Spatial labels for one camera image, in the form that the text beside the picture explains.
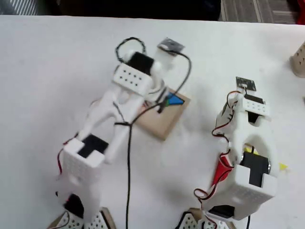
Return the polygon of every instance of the circuit board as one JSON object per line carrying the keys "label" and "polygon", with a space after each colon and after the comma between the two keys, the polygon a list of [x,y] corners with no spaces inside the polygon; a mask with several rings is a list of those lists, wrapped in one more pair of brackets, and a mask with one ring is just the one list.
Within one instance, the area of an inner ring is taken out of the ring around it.
{"label": "circuit board", "polygon": [[249,91],[256,92],[256,87],[255,87],[255,83],[253,80],[236,77],[236,85],[237,85],[237,87],[246,88]]}

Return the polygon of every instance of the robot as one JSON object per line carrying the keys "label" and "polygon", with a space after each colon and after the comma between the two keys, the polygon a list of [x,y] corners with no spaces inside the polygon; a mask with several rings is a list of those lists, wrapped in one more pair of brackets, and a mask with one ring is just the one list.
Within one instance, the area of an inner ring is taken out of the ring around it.
{"label": "robot", "polygon": [[[277,190],[279,163],[269,105],[255,96],[254,81],[237,77],[236,83],[212,131],[224,152],[219,155],[213,185],[208,192],[194,191],[207,221],[213,223],[210,218],[234,222],[250,216]],[[245,151],[245,146],[252,146],[252,151]]]}
{"label": "robot", "polygon": [[[130,40],[139,41],[143,53],[130,51],[123,58],[119,57],[119,47]],[[130,123],[144,101],[162,111],[163,101],[169,94],[162,78],[172,68],[174,58],[183,48],[167,38],[159,44],[154,58],[151,58],[145,54],[143,43],[134,37],[124,40],[117,47],[116,54],[121,64],[115,70],[110,89],[101,99],[92,102],[83,128],[64,143],[61,151],[63,166],[57,195],[62,204],[72,194],[77,195],[84,208],[84,222],[91,222],[99,212],[102,166],[115,159],[129,134]],[[91,132],[110,117],[121,125],[114,126],[113,138],[108,143]]]}

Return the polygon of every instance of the wooden base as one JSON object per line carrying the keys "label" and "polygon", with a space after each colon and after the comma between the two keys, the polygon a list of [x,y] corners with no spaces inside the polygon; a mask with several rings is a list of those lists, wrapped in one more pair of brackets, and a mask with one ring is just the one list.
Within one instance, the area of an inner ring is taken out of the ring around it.
{"label": "wooden base", "polygon": [[161,114],[156,110],[152,109],[145,114],[143,114],[138,121],[137,125],[147,130],[149,133],[154,136],[165,140],[171,130],[176,125],[180,116],[182,115],[183,110],[187,107],[190,102],[190,99],[177,93],[177,96],[184,100],[183,104],[169,105],[167,106]]}

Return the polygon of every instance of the blue triangle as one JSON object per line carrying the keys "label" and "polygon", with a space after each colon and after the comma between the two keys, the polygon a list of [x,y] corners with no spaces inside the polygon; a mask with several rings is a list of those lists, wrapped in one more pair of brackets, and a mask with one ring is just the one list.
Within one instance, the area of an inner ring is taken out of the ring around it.
{"label": "blue triangle", "polygon": [[168,100],[168,105],[182,105],[184,103],[184,100],[182,100],[176,95],[173,96],[173,93],[169,92],[169,97],[171,98]]}

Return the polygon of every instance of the table surface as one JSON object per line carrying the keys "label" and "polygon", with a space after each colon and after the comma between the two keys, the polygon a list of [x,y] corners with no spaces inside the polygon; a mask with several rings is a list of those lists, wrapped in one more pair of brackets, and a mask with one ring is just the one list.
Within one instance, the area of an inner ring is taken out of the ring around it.
{"label": "table surface", "polygon": [[[257,94],[269,101],[279,159],[289,166],[279,175],[277,196],[252,215],[250,228],[302,227],[305,79],[293,75],[288,58],[304,41],[305,27],[0,16],[0,31],[3,226],[45,228],[62,212],[54,194],[56,155],[81,127],[89,103],[110,84],[118,64],[116,45],[136,36],[149,55],[165,37],[182,43],[193,71],[181,90],[191,103],[165,142],[134,129],[130,228],[174,228],[183,211],[199,206],[193,189],[208,188],[212,181],[218,152],[210,131],[236,76],[255,80]],[[178,57],[165,78],[168,85],[179,85],[186,66]],[[107,139],[109,129],[101,127],[96,134]],[[127,141],[103,170],[102,205],[119,229],[125,221],[126,156]]]}

